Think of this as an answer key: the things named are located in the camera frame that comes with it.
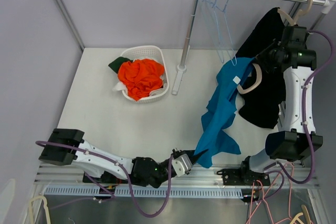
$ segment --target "dark green cloth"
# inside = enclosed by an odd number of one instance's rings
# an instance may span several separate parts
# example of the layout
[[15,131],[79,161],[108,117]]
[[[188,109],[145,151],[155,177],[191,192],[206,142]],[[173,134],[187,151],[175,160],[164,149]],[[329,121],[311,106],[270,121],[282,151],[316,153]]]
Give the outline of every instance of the dark green cloth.
[[121,67],[121,65],[124,63],[124,62],[132,62],[130,59],[128,58],[125,58],[125,57],[118,57],[117,59],[115,59],[113,62],[111,62],[109,64],[109,67],[116,73],[118,74],[118,71],[119,71],[119,68]]

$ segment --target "red clothing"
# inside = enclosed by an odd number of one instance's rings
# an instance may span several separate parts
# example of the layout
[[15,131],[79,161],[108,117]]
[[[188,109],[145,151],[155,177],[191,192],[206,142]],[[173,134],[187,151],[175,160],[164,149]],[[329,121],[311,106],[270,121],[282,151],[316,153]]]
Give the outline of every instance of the red clothing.
[[138,101],[149,97],[151,91],[162,88],[160,76],[163,73],[163,65],[155,60],[143,59],[124,62],[119,68],[118,78],[126,85],[128,96]]

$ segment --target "blue cloth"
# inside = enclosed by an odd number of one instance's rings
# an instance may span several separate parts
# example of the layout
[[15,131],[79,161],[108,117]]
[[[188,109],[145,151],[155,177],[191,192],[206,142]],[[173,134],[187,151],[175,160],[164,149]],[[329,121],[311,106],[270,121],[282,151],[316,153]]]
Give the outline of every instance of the blue cloth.
[[237,65],[233,66],[231,61],[223,65],[216,79],[218,86],[209,101],[208,112],[202,118],[203,135],[198,142],[195,154],[206,149],[198,160],[198,163],[205,168],[212,166],[212,156],[219,152],[241,154],[239,145],[232,137],[223,132],[223,129],[230,127],[235,118],[237,86],[235,77],[244,83],[253,66],[253,58],[237,58]]

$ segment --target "gray wall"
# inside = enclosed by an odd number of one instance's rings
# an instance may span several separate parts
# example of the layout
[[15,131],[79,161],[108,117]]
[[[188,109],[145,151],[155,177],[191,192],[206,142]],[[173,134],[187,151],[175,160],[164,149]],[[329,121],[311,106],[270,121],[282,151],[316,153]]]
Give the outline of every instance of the gray wall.
[[[318,13],[318,8],[314,8],[309,18],[303,20],[303,25],[311,25],[312,17]],[[336,44],[336,6],[325,17],[317,28],[327,33]],[[321,65],[329,57],[330,47],[323,37],[313,35],[309,39],[309,48],[317,51],[318,64]],[[313,86],[313,115],[317,134],[323,135],[323,146],[316,152],[317,167],[316,173],[322,186],[323,196],[327,203],[327,209],[333,221],[336,222],[335,209],[335,186],[336,167],[336,59],[324,71],[317,75]]]
[[53,0],[0,0],[0,190],[16,179],[5,223],[19,223],[41,148],[57,126],[81,53]]
[[[223,7],[226,0],[219,0]],[[64,0],[87,47],[156,45],[182,48],[192,0]],[[235,47],[241,45],[257,20],[274,6],[287,10],[291,3],[275,0],[230,0],[227,19]],[[212,43],[200,12],[192,48]]]

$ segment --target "white table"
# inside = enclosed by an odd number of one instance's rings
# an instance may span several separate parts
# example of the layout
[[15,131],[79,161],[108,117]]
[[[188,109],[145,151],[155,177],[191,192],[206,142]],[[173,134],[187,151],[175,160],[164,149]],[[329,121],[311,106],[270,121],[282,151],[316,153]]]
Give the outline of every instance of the white table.
[[[112,91],[117,75],[108,64],[124,49],[86,48],[72,83],[58,127],[79,129],[96,147],[125,157],[148,156],[160,162],[172,149],[193,150],[203,130],[201,116],[217,86],[222,67],[214,50],[190,50],[187,73],[178,95],[169,93],[158,102],[134,104],[121,92]],[[171,87],[182,50],[163,49]],[[243,105],[237,96],[237,108]],[[265,146],[272,132],[236,114],[226,131],[240,146],[241,155],[220,153],[214,165],[240,164]]]

